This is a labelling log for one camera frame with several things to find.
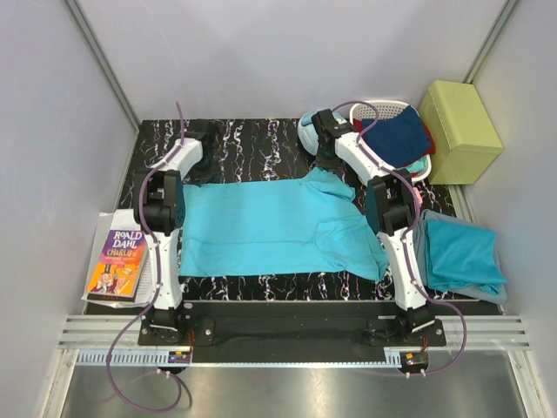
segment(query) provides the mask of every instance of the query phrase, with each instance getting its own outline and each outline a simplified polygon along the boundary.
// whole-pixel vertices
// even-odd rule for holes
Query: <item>book cover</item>
[[[141,231],[110,230],[87,286],[87,299],[133,300],[146,246]]]

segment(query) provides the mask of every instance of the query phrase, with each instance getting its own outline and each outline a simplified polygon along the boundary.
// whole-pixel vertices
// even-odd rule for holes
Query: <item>green storage box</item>
[[[419,115],[432,133],[432,185],[471,185],[503,151],[486,108],[471,84],[436,81]]]

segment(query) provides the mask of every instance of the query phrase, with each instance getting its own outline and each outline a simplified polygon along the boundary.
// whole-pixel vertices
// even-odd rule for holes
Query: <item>red cloth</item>
[[[354,128],[356,128],[356,131],[362,132],[362,121],[361,120],[354,119],[353,125],[354,125]],[[437,151],[436,147],[435,147],[435,141],[433,141],[432,134],[429,131],[429,129],[427,129],[426,124],[424,124],[424,128],[426,129],[426,134],[427,134],[427,137],[429,138],[430,147],[427,149],[426,152],[424,152],[424,154],[421,157],[424,157],[427,154],[434,154],[435,151]]]

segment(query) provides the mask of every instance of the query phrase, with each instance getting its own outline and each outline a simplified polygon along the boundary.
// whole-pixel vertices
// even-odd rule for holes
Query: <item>laundry basket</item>
[[[379,119],[390,119],[398,116],[407,106],[408,103],[399,102],[397,100],[366,100],[370,105],[374,105],[379,112]],[[350,109],[350,123],[354,123],[354,119],[375,119],[377,115],[375,111],[364,104],[355,104]],[[412,177],[412,183],[417,183],[427,176],[432,170],[432,160],[426,155],[426,168],[417,173],[416,177]]]

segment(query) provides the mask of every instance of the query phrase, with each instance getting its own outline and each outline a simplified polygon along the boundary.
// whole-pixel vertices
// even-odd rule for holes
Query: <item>marble tabletop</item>
[[[195,131],[197,120],[186,120]],[[355,187],[355,205],[363,212],[366,189],[356,173],[339,159],[321,160],[307,153],[298,141],[297,119],[215,120],[220,133],[213,147],[211,168],[192,170],[186,183],[298,179],[314,166],[336,172]],[[133,151],[119,208],[130,208],[133,173],[159,161],[179,138],[178,120],[145,120]],[[453,202],[443,185],[427,181],[415,185],[422,207],[455,216]],[[392,300],[394,285],[390,269],[379,282],[348,272],[300,272],[262,276],[185,277],[185,300]],[[455,299],[451,293],[431,292],[436,299]]]

